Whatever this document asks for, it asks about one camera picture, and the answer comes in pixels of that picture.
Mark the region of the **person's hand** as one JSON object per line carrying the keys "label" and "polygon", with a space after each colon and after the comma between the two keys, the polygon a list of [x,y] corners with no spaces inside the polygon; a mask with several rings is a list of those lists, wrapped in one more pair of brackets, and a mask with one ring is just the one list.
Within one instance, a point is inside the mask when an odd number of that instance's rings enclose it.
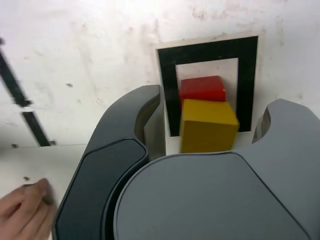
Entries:
{"label": "person's hand", "polygon": [[46,178],[20,186],[0,199],[2,240],[47,240],[57,205]]}

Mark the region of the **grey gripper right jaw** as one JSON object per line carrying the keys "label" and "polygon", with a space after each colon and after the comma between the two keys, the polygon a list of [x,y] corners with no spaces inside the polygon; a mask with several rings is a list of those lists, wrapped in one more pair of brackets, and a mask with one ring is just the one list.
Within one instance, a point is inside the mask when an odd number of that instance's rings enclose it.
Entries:
{"label": "grey gripper right jaw", "polygon": [[317,240],[320,120],[285,99],[248,146],[175,154],[137,171],[117,200],[116,240]]}

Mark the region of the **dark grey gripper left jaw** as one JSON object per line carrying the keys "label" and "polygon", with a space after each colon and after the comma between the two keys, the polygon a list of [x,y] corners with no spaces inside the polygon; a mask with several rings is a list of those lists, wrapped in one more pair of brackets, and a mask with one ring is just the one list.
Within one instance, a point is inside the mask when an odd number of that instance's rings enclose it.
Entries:
{"label": "dark grey gripper left jaw", "polygon": [[116,204],[128,180],[166,154],[159,85],[125,94],[102,115],[61,201],[55,240],[111,240]]}

